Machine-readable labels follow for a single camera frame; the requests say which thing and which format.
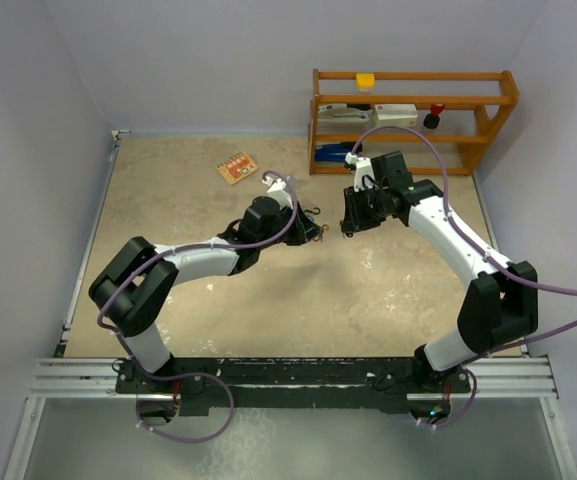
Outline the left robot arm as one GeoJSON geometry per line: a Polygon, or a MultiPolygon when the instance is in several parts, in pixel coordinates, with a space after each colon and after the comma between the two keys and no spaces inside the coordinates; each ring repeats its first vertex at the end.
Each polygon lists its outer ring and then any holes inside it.
{"type": "Polygon", "coordinates": [[[170,291],[204,277],[233,276],[257,263],[261,251],[276,245],[302,246],[324,228],[301,206],[282,206],[268,196],[255,198],[243,217],[206,242],[156,246],[141,236],[130,239],[89,287],[99,308],[99,325],[119,337],[138,362],[139,381],[152,392],[170,387],[172,354],[156,320],[170,291]]]}

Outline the orange S-shaped carabiner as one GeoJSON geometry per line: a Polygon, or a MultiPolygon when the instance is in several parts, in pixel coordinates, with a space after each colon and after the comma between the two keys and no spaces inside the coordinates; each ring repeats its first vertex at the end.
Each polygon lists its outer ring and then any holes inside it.
{"type": "Polygon", "coordinates": [[[321,233],[320,233],[320,239],[323,240],[324,235],[326,234],[326,232],[329,230],[329,225],[328,224],[324,224],[321,226],[321,233]]]}

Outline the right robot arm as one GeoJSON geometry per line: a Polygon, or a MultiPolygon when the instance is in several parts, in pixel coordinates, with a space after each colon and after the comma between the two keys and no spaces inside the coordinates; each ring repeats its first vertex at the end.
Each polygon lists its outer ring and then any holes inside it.
{"type": "Polygon", "coordinates": [[[345,163],[354,183],[344,190],[342,233],[398,219],[440,253],[465,288],[455,328],[415,350],[412,376],[420,389],[437,390],[459,365],[537,329],[537,293],[528,285],[537,272],[529,262],[514,263],[481,239],[435,183],[413,179],[402,153],[349,153],[345,163]]]}

